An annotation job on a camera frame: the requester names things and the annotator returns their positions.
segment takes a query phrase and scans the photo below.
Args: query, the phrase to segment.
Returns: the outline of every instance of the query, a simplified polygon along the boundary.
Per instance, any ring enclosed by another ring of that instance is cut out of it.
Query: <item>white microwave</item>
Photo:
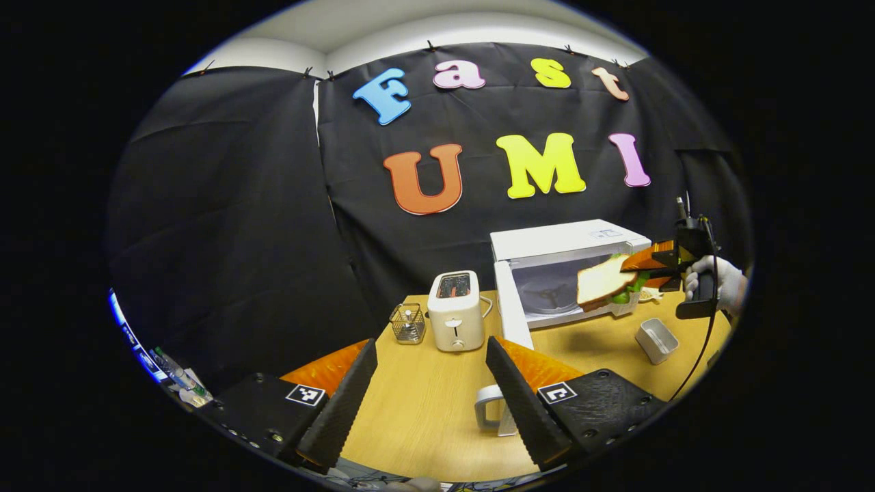
[[[578,306],[578,272],[611,255],[650,247],[643,235],[607,221],[569,222],[490,234],[502,336],[532,348],[530,330],[611,313],[630,313],[639,293],[624,305],[584,313]]]

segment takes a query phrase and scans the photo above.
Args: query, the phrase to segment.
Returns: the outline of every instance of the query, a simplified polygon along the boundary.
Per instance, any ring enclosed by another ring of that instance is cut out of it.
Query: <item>cable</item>
[[[711,245],[711,257],[714,258],[714,287],[712,291],[712,298],[717,299],[717,290],[718,285],[720,284],[720,277],[717,272],[717,243],[714,242],[714,231],[711,229],[711,223],[708,221],[708,218],[704,215],[699,215],[699,222],[703,223],[705,226],[705,230],[708,232],[708,239],[710,240]],[[699,356],[696,358],[696,363],[693,364],[693,369],[689,371],[687,377],[683,380],[683,383],[677,388],[675,394],[671,396],[668,400],[674,400],[678,393],[681,392],[683,387],[687,384],[690,378],[693,376],[693,373],[696,372],[696,368],[699,367],[699,362],[702,361],[702,356],[705,355],[705,349],[708,347],[708,340],[711,339],[711,331],[714,329],[714,318],[717,317],[717,304],[714,304],[714,309],[711,310],[711,317],[708,321],[708,332],[705,334],[705,341],[702,344],[702,350],[699,352]]]
[[[483,300],[485,300],[486,302],[489,303],[489,307],[486,309],[486,312],[483,313],[483,318],[485,318],[485,317],[487,316],[487,314],[489,314],[489,312],[492,311],[492,300],[491,300],[491,299],[487,299],[487,298],[485,298],[485,297],[483,297],[483,296],[480,296],[480,298],[483,299]]]

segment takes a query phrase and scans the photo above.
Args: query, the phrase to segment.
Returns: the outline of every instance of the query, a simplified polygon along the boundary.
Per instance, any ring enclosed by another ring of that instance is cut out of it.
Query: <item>white ceiling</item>
[[[465,12],[504,12],[561,22],[625,46],[642,48],[552,0],[309,0],[241,32],[241,38],[273,38],[330,53],[393,25]]]

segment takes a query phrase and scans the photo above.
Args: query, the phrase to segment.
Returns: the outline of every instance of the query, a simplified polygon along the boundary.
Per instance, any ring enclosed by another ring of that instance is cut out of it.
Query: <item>wire basket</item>
[[[415,345],[423,341],[425,317],[417,303],[399,304],[389,316],[398,343]]]

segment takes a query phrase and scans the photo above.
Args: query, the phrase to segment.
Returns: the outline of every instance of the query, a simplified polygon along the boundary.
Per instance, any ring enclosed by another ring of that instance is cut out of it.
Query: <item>hand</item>
[[[707,255],[693,263],[687,269],[684,279],[687,300],[693,299],[693,292],[699,286],[699,273],[713,271],[714,257]],[[741,303],[745,300],[747,291],[747,277],[741,270],[723,258],[717,258],[717,309],[725,309],[732,316],[738,316],[741,312]]]

